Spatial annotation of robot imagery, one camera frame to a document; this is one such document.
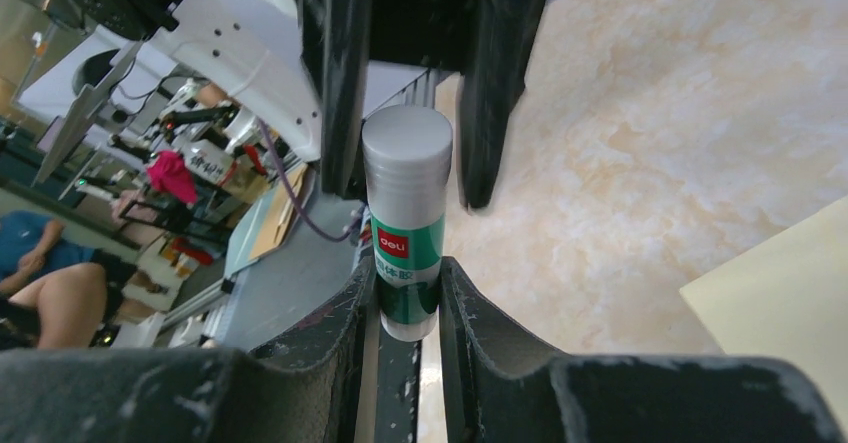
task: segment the person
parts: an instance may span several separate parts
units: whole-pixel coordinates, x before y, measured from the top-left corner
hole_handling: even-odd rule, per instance
[[[89,248],[62,238],[64,225],[50,217],[28,211],[13,211],[0,217],[0,293],[12,296],[56,270],[91,263],[105,272],[106,309],[103,321],[116,315],[143,320],[156,310],[125,298],[123,288],[132,284],[150,293],[166,291],[135,265],[101,249]]]
[[[34,275],[30,264],[19,270]],[[0,298],[0,350],[86,348],[106,310],[106,272],[79,263],[48,273]]]

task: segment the beige marble surface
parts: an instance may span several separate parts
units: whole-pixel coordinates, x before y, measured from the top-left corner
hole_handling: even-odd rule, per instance
[[[848,194],[848,0],[558,0],[527,84],[492,209],[451,182],[445,253],[566,351],[718,351],[679,288]],[[444,441],[435,336],[422,362]]]

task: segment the cable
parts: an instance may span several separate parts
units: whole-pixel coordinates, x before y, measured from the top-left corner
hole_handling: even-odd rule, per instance
[[[268,151],[271,152],[271,160],[274,162],[274,167],[277,169],[277,174],[283,181],[283,187],[286,189],[286,193],[288,193],[289,199],[291,199],[292,202],[292,206],[294,207],[298,216],[300,216],[303,221],[310,228],[312,228],[312,231],[318,233],[318,236],[324,238],[325,240],[329,240],[334,243],[340,243],[348,239],[351,233],[353,233],[353,223],[344,228],[345,232],[342,236],[331,236],[330,234],[326,233],[324,230],[319,228],[318,225],[316,225],[315,222],[313,222],[312,219],[309,218],[309,215],[306,214],[306,210],[303,209],[303,206],[301,206],[300,201],[294,194],[294,189],[292,188],[291,183],[289,183],[289,179],[286,176],[286,170],[285,167],[283,167],[283,162],[280,159],[280,155],[278,155],[277,152],[274,151],[274,140],[271,138],[271,132],[268,131],[268,125],[266,125],[265,122],[262,120],[257,120],[257,122],[259,123],[259,130],[262,132],[262,137],[265,139],[265,144],[268,145],[268,148],[271,148]],[[359,208],[359,211],[356,212],[356,214],[362,215],[362,211],[364,210],[364,208],[365,205],[362,205]]]

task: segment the purple cable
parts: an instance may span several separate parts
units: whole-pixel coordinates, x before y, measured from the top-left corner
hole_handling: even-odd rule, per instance
[[[262,120],[257,120],[259,123],[259,131],[262,132],[262,138],[265,139],[265,144],[268,146],[268,151],[271,153],[271,160],[274,162],[274,167],[277,169],[277,174],[279,175],[280,180],[283,182],[283,187],[286,189],[286,193],[288,193],[289,198],[291,198],[292,206],[294,210],[297,212],[298,216],[300,216],[306,224],[312,228],[312,231],[318,233],[318,235],[326,240],[330,240],[334,243],[340,243],[353,233],[354,223],[351,223],[350,226],[347,227],[345,233],[342,236],[332,236],[318,228],[318,225],[309,218],[309,215],[306,214],[306,210],[300,205],[300,200],[297,198],[297,195],[294,194],[294,189],[291,187],[291,183],[289,183],[289,178],[286,175],[286,170],[283,167],[283,161],[280,160],[280,155],[274,150],[274,140],[271,138],[271,132],[268,131],[268,125],[265,124]],[[358,211],[359,214],[362,214],[362,208]]]

